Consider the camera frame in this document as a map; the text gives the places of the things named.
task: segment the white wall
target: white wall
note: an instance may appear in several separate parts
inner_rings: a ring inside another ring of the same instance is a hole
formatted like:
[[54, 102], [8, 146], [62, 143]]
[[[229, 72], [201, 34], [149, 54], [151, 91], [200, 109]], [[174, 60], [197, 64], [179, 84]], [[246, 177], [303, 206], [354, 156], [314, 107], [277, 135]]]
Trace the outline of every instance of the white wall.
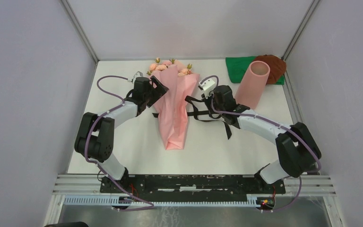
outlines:
[[99, 59], [282, 56], [311, 0], [70, 0]]
[[0, 0], [0, 227], [42, 225], [93, 70], [59, 1]]
[[363, 1], [322, 1], [287, 71], [348, 226], [363, 227]]

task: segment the white table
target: white table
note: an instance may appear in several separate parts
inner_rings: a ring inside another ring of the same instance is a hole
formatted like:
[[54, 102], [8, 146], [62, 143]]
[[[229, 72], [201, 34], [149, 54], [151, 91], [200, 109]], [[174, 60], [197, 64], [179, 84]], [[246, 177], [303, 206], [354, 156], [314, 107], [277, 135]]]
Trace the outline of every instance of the white table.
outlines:
[[[233, 93], [239, 84], [230, 82], [225, 60], [182, 60], [193, 64], [193, 71], [200, 79], [218, 75], [220, 85], [229, 85]], [[119, 100], [100, 91], [96, 86], [99, 78], [118, 75], [131, 78], [136, 71], [145, 73], [153, 61], [100, 61], [86, 104], [85, 112], [101, 113], [119, 104]], [[105, 79], [102, 87], [125, 97], [133, 88], [122, 79]], [[193, 97], [200, 99], [199, 89]], [[200, 110], [206, 110], [199, 104]], [[190, 104], [187, 111], [192, 111]], [[267, 85], [255, 109], [259, 114], [273, 120], [292, 124], [286, 97], [281, 85]], [[277, 159], [275, 145], [264, 138], [231, 127], [232, 137], [226, 137], [221, 122], [204, 123], [189, 118], [184, 150], [165, 150], [158, 130], [157, 118], [152, 116], [155, 109], [146, 109], [139, 117], [128, 120], [115, 130], [113, 153], [129, 170], [130, 174], [169, 175], [251, 175], [264, 165]], [[68, 173], [96, 174], [98, 168], [73, 152]]]

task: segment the peach rose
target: peach rose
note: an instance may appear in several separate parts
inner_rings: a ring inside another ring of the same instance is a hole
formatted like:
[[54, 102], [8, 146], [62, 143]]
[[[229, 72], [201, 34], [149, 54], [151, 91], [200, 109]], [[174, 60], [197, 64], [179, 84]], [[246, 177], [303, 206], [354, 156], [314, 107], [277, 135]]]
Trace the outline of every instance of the peach rose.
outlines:
[[166, 60], [164, 62], [162, 62], [163, 65], [169, 66], [172, 64], [172, 62], [170, 60]]
[[150, 66], [149, 66], [149, 70], [150, 71], [154, 71], [156, 69], [156, 67], [158, 66], [158, 64], [156, 63], [152, 63]]
[[158, 65], [155, 70], [159, 70], [159, 71], [163, 71], [165, 69], [167, 69], [168, 67], [166, 65]]
[[177, 76], [178, 76], [178, 77], [183, 77], [183, 76], [185, 76], [185, 75], [187, 75], [187, 74], [182, 73], [182, 72], [179, 72], [179, 73], [177, 74]]
[[188, 69], [182, 69], [179, 72], [182, 72], [184, 75], [188, 75], [189, 70]]

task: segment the gray floor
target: gray floor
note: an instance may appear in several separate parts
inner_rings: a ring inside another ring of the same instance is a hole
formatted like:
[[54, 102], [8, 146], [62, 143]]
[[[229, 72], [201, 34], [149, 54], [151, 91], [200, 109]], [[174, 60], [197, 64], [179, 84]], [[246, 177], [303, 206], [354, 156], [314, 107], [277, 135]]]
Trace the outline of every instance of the gray floor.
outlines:
[[[277, 207], [290, 198], [277, 198]], [[292, 207], [261, 214], [254, 208], [158, 207], [117, 212], [107, 206], [65, 205], [60, 223], [83, 221], [89, 227], [328, 227], [322, 199], [300, 198]]]

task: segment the black ribbon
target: black ribbon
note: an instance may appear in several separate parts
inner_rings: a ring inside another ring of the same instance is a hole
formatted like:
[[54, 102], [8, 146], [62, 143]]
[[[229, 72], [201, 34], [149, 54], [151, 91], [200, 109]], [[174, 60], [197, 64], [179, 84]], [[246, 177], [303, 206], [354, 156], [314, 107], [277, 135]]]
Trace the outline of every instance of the black ribbon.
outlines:
[[[218, 120], [219, 118], [221, 118], [221, 115], [214, 117], [208, 110], [199, 111], [198, 108], [193, 104], [193, 101], [198, 102], [198, 103], [203, 103], [204, 101], [202, 101], [202, 100], [198, 100], [191, 96], [186, 96], [186, 98], [184, 100], [193, 106], [193, 112], [187, 112], [187, 116], [189, 116], [189, 117], [193, 116], [195, 120], [200, 121], [200, 122], [223, 122], [223, 124], [225, 125], [227, 139], [230, 139], [230, 137], [232, 136], [232, 131], [230, 130], [230, 127], [226, 122], [224, 122], [222, 120]], [[158, 113], [152, 113], [152, 115], [155, 118], [157, 118], [159, 116]], [[198, 119], [199, 115], [209, 115], [209, 117], [214, 120], [200, 120], [200, 119]]]

